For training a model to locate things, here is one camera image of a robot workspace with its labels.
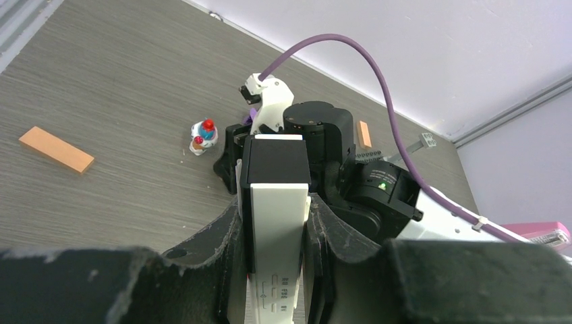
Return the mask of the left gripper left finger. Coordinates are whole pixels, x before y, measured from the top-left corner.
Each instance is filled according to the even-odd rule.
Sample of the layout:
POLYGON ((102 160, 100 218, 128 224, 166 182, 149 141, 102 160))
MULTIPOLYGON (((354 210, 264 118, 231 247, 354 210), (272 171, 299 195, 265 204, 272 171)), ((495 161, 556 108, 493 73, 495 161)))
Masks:
POLYGON ((1 251, 2 323, 242 323, 244 231, 233 201, 163 254, 149 248, 1 251))

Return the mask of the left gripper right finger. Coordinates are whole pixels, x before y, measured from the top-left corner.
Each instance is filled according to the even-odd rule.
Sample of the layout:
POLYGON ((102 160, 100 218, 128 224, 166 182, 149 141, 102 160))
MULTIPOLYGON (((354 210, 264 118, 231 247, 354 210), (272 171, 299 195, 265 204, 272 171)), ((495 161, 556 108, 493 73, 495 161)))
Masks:
POLYGON ((311 196, 307 323, 570 323, 571 266, 526 243, 376 244, 311 196))

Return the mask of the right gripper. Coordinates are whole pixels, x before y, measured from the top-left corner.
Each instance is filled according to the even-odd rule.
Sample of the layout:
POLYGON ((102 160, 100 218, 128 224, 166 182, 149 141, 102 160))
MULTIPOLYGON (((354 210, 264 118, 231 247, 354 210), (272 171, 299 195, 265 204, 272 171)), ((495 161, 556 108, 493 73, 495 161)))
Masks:
POLYGON ((252 126, 234 124, 226 127, 223 133, 224 149, 213 165, 213 171, 223 181, 230 195, 237 194, 235 167, 242 158, 245 139, 250 135, 252 126))

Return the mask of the white remote battery cover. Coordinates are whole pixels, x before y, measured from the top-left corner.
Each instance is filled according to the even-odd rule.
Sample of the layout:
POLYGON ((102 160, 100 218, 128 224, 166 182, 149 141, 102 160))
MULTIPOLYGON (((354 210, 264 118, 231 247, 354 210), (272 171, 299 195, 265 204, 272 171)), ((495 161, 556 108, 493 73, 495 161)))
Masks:
POLYGON ((296 134, 248 136, 235 166, 255 323, 292 323, 310 208, 306 143, 296 134))

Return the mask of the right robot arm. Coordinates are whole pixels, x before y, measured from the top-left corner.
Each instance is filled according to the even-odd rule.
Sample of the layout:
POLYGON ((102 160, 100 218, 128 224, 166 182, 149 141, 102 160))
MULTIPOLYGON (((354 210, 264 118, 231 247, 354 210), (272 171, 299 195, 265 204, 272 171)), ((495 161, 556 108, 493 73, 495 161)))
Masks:
POLYGON ((353 116, 323 101, 294 104, 277 129, 306 141, 310 191, 330 210, 367 238, 382 242, 461 240, 522 242, 523 237, 484 217, 467 218, 432 200, 408 170, 380 153, 358 153, 353 116))

